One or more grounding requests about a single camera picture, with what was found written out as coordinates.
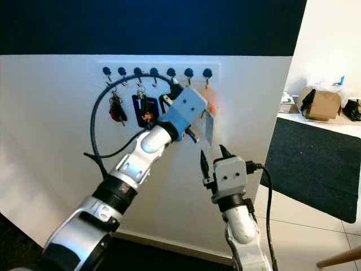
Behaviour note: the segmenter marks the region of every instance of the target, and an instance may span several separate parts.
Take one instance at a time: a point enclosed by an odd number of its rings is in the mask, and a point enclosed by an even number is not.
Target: white tile floor
[[[361,122],[349,121],[342,114],[329,122],[308,120],[300,114],[280,113],[278,116],[361,138]],[[271,234],[279,270],[319,270],[316,267],[318,261],[342,253],[352,247],[361,246],[360,195],[361,188],[359,187],[356,223],[348,224],[281,193],[274,192],[271,210]],[[268,253],[265,230],[266,205],[267,189],[260,186],[255,209],[261,227],[262,247]],[[323,270],[361,271],[361,260],[330,266]]]

